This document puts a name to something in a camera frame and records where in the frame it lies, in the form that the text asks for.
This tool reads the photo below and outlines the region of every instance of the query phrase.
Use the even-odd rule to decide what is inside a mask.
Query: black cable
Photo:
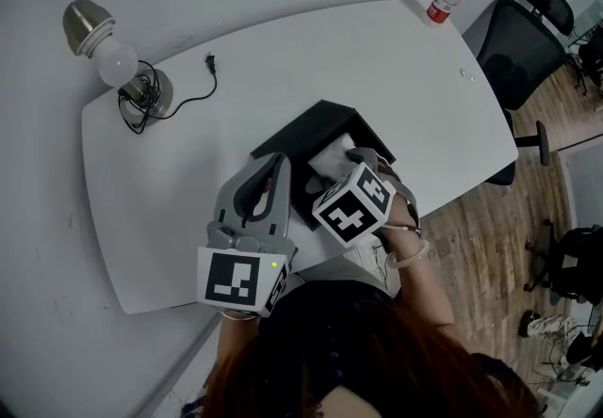
[[[383,263],[383,268],[385,269],[385,271],[383,272],[383,270],[381,269],[381,266],[379,265],[379,259],[377,258],[377,249],[382,248],[383,245],[381,246],[371,246],[373,248],[373,255],[375,256],[375,264],[377,265],[377,268],[379,269],[379,274],[381,274],[381,277],[383,278],[383,284],[385,284],[385,287],[387,287],[387,257],[385,257],[385,262]]]
[[[147,65],[151,69],[151,71],[153,72],[153,80],[151,80],[151,78],[149,78],[149,75],[144,74],[144,73],[137,75],[139,81],[144,85],[144,91],[142,92],[142,96],[141,96],[140,100],[135,101],[135,102],[133,101],[132,97],[130,97],[130,95],[128,95],[128,93],[125,90],[123,90],[123,88],[120,88],[118,90],[118,101],[117,101],[118,108],[120,110],[120,115],[122,115],[122,119],[123,119],[124,123],[126,124],[126,126],[135,134],[140,135],[140,134],[142,134],[142,132],[144,132],[144,129],[146,128],[147,122],[149,121],[149,119],[166,121],[167,119],[171,119],[174,115],[176,115],[178,110],[180,110],[180,108],[184,104],[187,104],[188,102],[195,102],[198,100],[205,100],[205,99],[211,97],[218,89],[218,77],[216,76],[216,64],[214,63],[214,58],[215,57],[211,54],[209,54],[205,57],[205,66],[207,67],[209,72],[214,77],[214,87],[212,88],[212,90],[203,97],[193,97],[193,98],[184,100],[176,107],[176,109],[173,112],[171,112],[170,115],[168,115],[166,117],[158,117],[158,116],[151,114],[151,110],[157,105],[157,102],[161,98],[161,87],[159,85],[159,77],[157,76],[157,71],[156,71],[155,67],[153,65],[151,65],[151,63],[148,63],[147,61],[144,61],[144,60],[139,60],[139,63]],[[130,104],[130,106],[132,106],[138,112],[140,112],[140,114],[142,115],[142,118],[140,119],[139,123],[130,123],[123,116],[123,113],[122,113],[122,103],[123,102]]]
[[[553,363],[553,351],[555,350],[555,345],[557,344],[557,342],[561,338],[565,338],[573,330],[576,330],[577,328],[594,328],[594,327],[595,327],[595,325],[593,325],[593,324],[576,325],[572,329],[570,329],[568,332],[566,332],[565,334],[562,334],[561,336],[555,338],[555,340],[553,341],[553,344],[550,347],[550,352],[548,353],[548,364],[550,364],[551,368],[553,368],[553,372],[555,373],[555,376],[557,378],[552,381],[542,381],[542,382],[537,382],[537,383],[526,383],[526,384],[578,383],[581,380],[582,375],[584,375],[586,369],[582,370],[582,373],[580,373],[580,376],[578,376],[575,379],[562,379],[562,377],[557,372],[557,368],[555,368],[555,363]]]
[[[199,100],[205,100],[206,98],[211,97],[216,92],[216,89],[218,89],[218,77],[215,74],[213,76],[214,76],[214,88],[209,93],[207,93],[207,95],[205,95],[204,97],[194,97],[194,98],[189,98],[189,99],[184,100],[178,106],[176,106],[176,109],[173,112],[171,112],[171,115],[168,115],[167,117],[157,117],[155,115],[149,115],[149,117],[151,117],[152,119],[158,120],[158,121],[166,121],[167,119],[171,119],[174,115],[176,115],[178,110],[180,110],[180,108],[182,108],[182,105],[187,104],[188,102],[197,102]]]

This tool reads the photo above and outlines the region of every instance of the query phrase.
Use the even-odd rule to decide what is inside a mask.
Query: office chair
[[[601,87],[603,74],[603,28],[599,27],[593,33],[588,43],[581,45],[578,50],[582,60],[581,73],[588,76],[595,87]]]
[[[548,250],[538,254],[545,266],[533,283],[524,285],[524,291],[531,293],[542,284],[561,297],[598,305],[603,298],[603,229],[600,226],[573,229],[557,242],[553,223],[546,220],[545,225],[548,227]],[[533,245],[526,243],[526,250],[534,251]],[[563,268],[565,255],[577,258],[578,265]]]
[[[526,0],[533,6],[532,14],[545,17],[565,36],[574,29],[574,11],[565,0]]]
[[[498,0],[492,12],[485,40],[477,57],[494,91],[509,128],[513,133],[511,114],[566,61],[565,51],[543,23],[514,0]],[[550,155],[546,128],[536,123],[537,134],[515,140],[518,147],[537,146],[540,160],[548,165]],[[486,182],[510,185],[515,163]]]

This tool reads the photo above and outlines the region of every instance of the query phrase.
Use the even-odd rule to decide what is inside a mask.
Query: black box
[[[374,149],[389,164],[396,161],[354,108],[326,100],[303,112],[252,152],[255,159],[274,152],[282,152],[289,158],[291,203],[312,231],[320,225],[312,216],[314,201],[328,186],[315,194],[306,192],[310,179],[317,176],[308,161],[343,134],[350,134],[357,147]]]

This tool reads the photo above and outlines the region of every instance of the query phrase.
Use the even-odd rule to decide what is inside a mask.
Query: hand
[[[394,196],[387,223],[392,226],[416,225],[415,220],[408,212],[406,200],[400,194]],[[413,255],[420,248],[418,235],[412,231],[382,229],[382,235],[391,246],[398,248],[397,259],[402,259],[404,255]]]
[[[396,194],[394,196],[394,201],[392,202],[392,208],[389,211],[389,219],[387,223],[392,226],[415,226],[416,222],[411,217],[410,212],[408,212],[408,205],[406,205],[406,200],[400,195]]]

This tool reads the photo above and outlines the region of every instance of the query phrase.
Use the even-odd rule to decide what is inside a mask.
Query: desk lamp
[[[146,125],[165,117],[173,88],[165,73],[145,61],[140,63],[148,68],[138,72],[136,51],[113,38],[114,24],[115,18],[90,0],[74,0],[63,13],[63,29],[73,54],[91,59],[103,81],[118,88],[125,123],[141,133]]]

